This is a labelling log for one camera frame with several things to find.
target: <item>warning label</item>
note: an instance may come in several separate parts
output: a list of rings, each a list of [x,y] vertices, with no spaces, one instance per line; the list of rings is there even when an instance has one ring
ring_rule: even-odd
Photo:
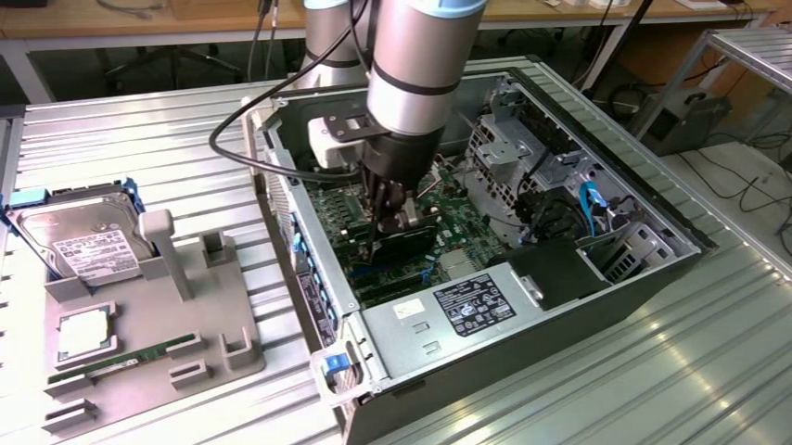
[[[515,316],[488,273],[435,291],[434,297],[462,337]]]
[[[120,230],[56,241],[52,246],[82,280],[137,268],[134,252]]]

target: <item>hard disk drive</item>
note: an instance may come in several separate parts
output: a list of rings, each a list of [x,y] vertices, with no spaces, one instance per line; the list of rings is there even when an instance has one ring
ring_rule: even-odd
[[[101,286],[140,274],[137,263],[154,250],[137,228],[136,187],[126,185],[10,196],[7,223],[56,279],[77,276],[88,286]]]

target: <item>wooden table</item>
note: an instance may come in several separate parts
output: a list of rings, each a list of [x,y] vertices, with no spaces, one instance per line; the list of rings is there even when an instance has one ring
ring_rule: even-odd
[[[749,2],[754,13],[749,25],[757,26],[766,13],[774,10],[783,0]],[[608,13],[604,24],[615,26],[615,29],[602,48],[584,85],[590,85],[598,76],[638,3],[639,0],[633,0],[630,6],[613,8]],[[480,28],[506,30],[595,26],[602,14],[603,10],[590,6],[560,3],[556,7],[550,7],[538,0],[490,0]],[[150,11],[150,15],[150,20],[137,19],[128,14],[104,9],[94,0],[50,0],[45,8],[7,9],[5,16],[0,13],[0,32],[5,35],[5,40],[0,40],[0,54],[6,60],[29,102],[45,103],[53,100],[28,57],[33,51],[240,42],[252,38],[255,17],[177,20],[166,8]],[[674,0],[654,0],[642,23],[723,19],[733,19],[730,9],[691,11]],[[264,29],[268,27],[268,21],[264,21]],[[276,38],[304,37],[304,25],[301,0],[281,0]]]

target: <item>power supply label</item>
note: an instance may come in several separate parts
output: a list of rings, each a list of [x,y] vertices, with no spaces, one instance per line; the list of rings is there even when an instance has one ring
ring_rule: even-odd
[[[435,291],[434,297],[462,337],[515,316],[488,273]]]

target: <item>hard drive label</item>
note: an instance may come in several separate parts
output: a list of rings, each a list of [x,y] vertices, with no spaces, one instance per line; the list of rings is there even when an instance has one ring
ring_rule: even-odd
[[[82,280],[137,268],[134,253],[120,230],[56,241],[52,246]]]

